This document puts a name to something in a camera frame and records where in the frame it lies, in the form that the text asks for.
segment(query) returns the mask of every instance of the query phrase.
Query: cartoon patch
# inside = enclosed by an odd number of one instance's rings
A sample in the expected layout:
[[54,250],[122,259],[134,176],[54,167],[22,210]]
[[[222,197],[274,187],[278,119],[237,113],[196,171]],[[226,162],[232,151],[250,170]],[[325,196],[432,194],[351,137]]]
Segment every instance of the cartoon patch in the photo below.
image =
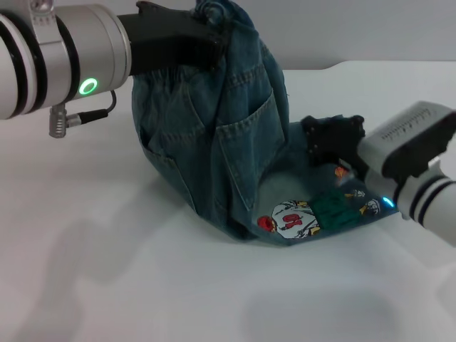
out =
[[339,180],[342,180],[343,178],[345,178],[346,176],[348,176],[350,174],[350,172],[343,166],[338,166],[336,168],[336,170],[334,171],[334,173]]
[[360,190],[353,190],[349,194],[345,194],[345,197],[347,198],[360,198],[360,197],[365,197],[365,192],[360,191]]
[[380,214],[380,202],[376,199],[372,199],[359,211],[363,216],[377,216]]
[[267,232],[278,232],[285,239],[304,239],[320,232],[320,224],[307,202],[285,201],[272,215],[260,217],[257,224]]

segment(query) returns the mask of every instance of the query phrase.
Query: white wall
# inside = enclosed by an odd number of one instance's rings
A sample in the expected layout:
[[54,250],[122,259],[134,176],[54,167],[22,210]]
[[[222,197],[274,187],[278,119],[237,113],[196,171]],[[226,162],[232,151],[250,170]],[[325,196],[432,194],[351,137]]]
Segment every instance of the white wall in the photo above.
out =
[[[105,4],[117,14],[134,0]],[[195,0],[157,0],[190,9]],[[325,68],[346,60],[456,60],[455,0],[238,0],[284,68]]]

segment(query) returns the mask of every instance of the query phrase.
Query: denim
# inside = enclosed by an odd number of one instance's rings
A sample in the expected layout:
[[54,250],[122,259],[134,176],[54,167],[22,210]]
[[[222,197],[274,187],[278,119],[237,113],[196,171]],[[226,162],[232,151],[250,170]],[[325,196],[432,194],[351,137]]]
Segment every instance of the denim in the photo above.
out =
[[284,75],[243,9],[201,0],[192,13],[231,31],[226,56],[213,71],[136,76],[133,117],[147,159],[200,217],[236,239],[290,245],[395,212],[337,165],[309,167]]

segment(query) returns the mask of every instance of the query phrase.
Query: patch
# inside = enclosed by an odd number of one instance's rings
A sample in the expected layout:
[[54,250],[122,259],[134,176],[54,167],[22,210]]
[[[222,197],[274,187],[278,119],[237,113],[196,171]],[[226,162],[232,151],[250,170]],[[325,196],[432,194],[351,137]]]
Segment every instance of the patch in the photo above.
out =
[[258,218],[257,224],[285,239],[305,239],[320,232],[314,211],[303,201],[285,201],[272,210],[271,216]]
[[350,174],[350,172],[346,168],[344,168],[343,166],[338,166],[338,167],[336,167],[336,170],[334,171],[334,174],[336,175],[336,177],[339,180],[342,180],[343,178],[348,176]]
[[359,211],[360,204],[356,202],[362,197],[356,195],[362,195],[361,193],[358,190],[348,193],[331,190],[313,198],[313,213],[321,228],[328,232],[338,232],[345,227],[358,225],[363,216]]
[[372,199],[359,209],[363,216],[377,216],[381,213],[380,202],[376,199]]
[[353,190],[349,194],[345,194],[346,198],[362,198],[365,197],[365,192],[361,190]]

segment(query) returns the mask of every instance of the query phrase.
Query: black cable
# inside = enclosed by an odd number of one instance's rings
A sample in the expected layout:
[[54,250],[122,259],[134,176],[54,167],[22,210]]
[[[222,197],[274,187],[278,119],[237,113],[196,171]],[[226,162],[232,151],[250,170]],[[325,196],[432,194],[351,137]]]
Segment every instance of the black cable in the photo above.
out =
[[113,111],[113,109],[117,105],[117,95],[115,91],[111,91],[111,96],[113,97],[113,102],[106,109],[99,109],[99,110],[92,110],[90,112],[78,113],[79,116],[79,124],[85,125],[87,123],[92,123],[93,121],[101,120],[108,117],[108,114]]
[[112,90],[111,91],[111,96],[113,97],[113,103],[111,103],[111,105],[109,106],[109,108],[107,109],[107,112],[108,113],[111,113],[113,111],[113,109],[116,107],[117,105],[117,95],[115,94],[115,91]]

